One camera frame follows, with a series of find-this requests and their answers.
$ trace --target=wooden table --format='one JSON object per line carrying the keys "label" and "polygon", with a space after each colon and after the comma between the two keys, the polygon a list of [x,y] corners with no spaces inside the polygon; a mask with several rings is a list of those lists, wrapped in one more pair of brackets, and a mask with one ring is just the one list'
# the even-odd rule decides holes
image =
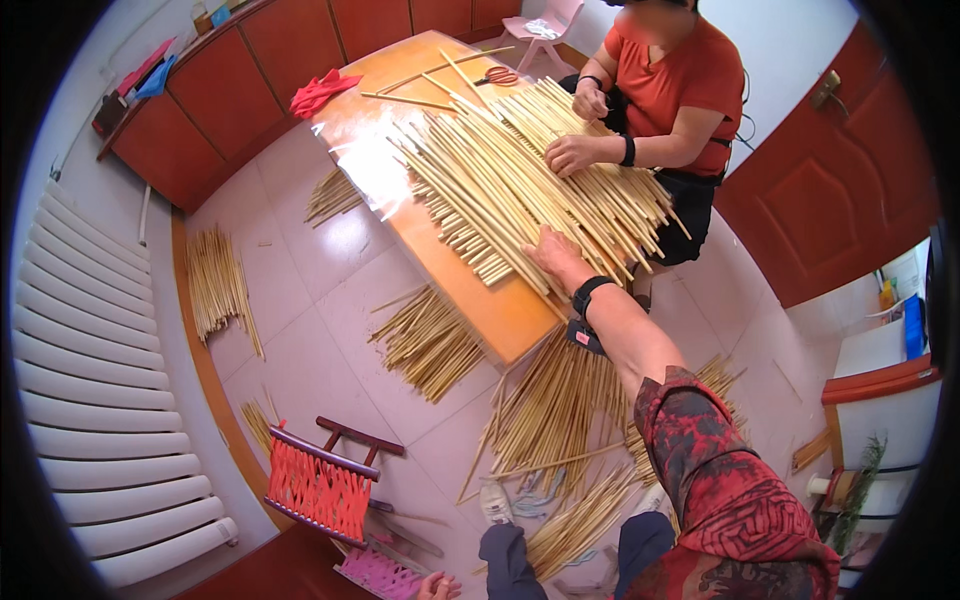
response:
{"label": "wooden table", "polygon": [[[414,202],[406,169],[396,160],[398,152],[385,136],[396,133],[394,122],[404,127],[410,122],[421,124],[423,110],[441,110],[360,95],[361,91],[376,91],[443,63],[438,48],[443,48],[454,60],[477,52],[456,39],[430,31],[360,59],[340,72],[362,74],[363,80],[330,100],[314,115],[314,132],[370,208],[399,238],[414,263],[422,267],[473,325],[486,343],[488,357],[494,363],[510,366],[559,322],[557,316],[516,274],[486,287],[471,267],[437,239],[440,227],[430,222],[421,203]],[[460,63],[460,67],[476,81],[488,68],[500,64],[495,56],[468,60]],[[433,77],[474,104],[480,104],[452,68],[439,70]],[[512,94],[526,85],[521,80],[512,87],[486,84],[479,89],[492,99]],[[440,104],[449,100],[443,91],[423,78],[389,93]]]}

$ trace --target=door handle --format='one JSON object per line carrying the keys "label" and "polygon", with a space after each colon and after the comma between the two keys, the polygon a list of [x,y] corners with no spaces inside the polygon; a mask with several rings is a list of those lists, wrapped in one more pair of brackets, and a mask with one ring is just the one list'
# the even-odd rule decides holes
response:
{"label": "door handle", "polygon": [[819,110],[827,100],[832,99],[838,105],[840,109],[843,110],[844,118],[850,119],[850,111],[847,110],[847,105],[843,103],[843,100],[837,98],[836,94],[833,92],[837,87],[840,87],[840,76],[836,71],[830,70],[824,76],[823,80],[817,85],[816,89],[813,90],[813,93],[810,95],[810,104],[813,106],[814,110]]}

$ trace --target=wrist strap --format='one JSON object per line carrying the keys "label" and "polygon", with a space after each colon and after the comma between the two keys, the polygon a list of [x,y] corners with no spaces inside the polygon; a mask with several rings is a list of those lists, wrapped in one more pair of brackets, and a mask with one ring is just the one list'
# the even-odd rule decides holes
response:
{"label": "wrist strap", "polygon": [[623,138],[623,141],[627,142],[627,151],[624,153],[623,160],[620,161],[620,164],[624,167],[632,167],[634,166],[634,158],[636,157],[636,142],[626,133],[621,133],[620,137]]}
{"label": "wrist strap", "polygon": [[590,304],[590,293],[603,285],[604,283],[613,283],[613,279],[607,276],[593,276],[584,282],[577,291],[573,293],[573,310],[577,311],[581,317],[587,318],[587,307]]}
{"label": "wrist strap", "polygon": [[577,83],[583,81],[584,79],[594,80],[595,82],[597,82],[597,89],[599,89],[600,91],[603,91],[603,82],[600,81],[599,77],[593,77],[592,75],[581,75],[580,77],[577,78]]}

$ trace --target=orange t-shirt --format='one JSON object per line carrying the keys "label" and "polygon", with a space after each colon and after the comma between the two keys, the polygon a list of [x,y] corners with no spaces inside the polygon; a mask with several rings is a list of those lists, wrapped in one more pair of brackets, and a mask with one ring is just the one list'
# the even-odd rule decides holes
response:
{"label": "orange t-shirt", "polygon": [[[668,135],[680,107],[696,107],[722,112],[724,120],[711,137],[733,140],[743,114],[743,64],[733,42],[702,16],[679,46],[652,64],[643,32],[624,15],[614,21],[604,47],[618,61],[616,85],[631,102],[628,135]],[[697,159],[680,170],[719,175],[729,158],[729,148],[709,141]]]}

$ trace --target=pink plastic chair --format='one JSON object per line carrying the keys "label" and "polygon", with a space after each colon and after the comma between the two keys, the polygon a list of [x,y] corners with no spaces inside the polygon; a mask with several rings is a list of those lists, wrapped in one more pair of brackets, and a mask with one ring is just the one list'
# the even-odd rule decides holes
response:
{"label": "pink plastic chair", "polygon": [[580,10],[583,7],[584,0],[547,0],[543,14],[537,18],[546,21],[547,27],[560,34],[556,39],[545,39],[540,36],[535,36],[523,29],[526,23],[534,19],[527,19],[522,16],[505,18],[503,19],[503,26],[506,29],[497,41],[496,47],[499,48],[502,46],[504,42],[507,41],[507,36],[513,36],[520,41],[530,40],[530,47],[527,48],[527,53],[523,55],[523,60],[521,60],[517,66],[517,71],[525,71],[527,67],[530,66],[530,61],[533,60],[537,50],[542,48],[561,72],[572,73],[573,70],[571,70],[570,65],[560,58],[554,46],[564,43],[566,33],[570,30],[570,26],[573,25],[574,19],[580,14]]}

